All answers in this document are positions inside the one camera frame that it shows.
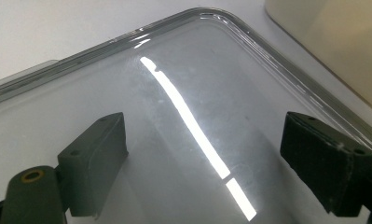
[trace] transparent plastic tray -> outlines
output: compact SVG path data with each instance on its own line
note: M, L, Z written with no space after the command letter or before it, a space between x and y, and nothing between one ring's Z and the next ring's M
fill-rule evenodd
M69 223L365 223L327 215L279 154L287 111L372 150L372 129L237 17L196 8L0 83L8 180L91 123L125 115L130 156L99 219Z

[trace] black bracket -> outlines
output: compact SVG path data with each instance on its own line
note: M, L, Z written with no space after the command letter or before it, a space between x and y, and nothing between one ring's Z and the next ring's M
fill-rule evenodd
M15 175L0 202L0 224L66 223L97 217L128 156L122 113L95 121L58 155L59 165L37 166Z
M320 120L288 112L281 155L327 212L357 217L371 212L372 150Z

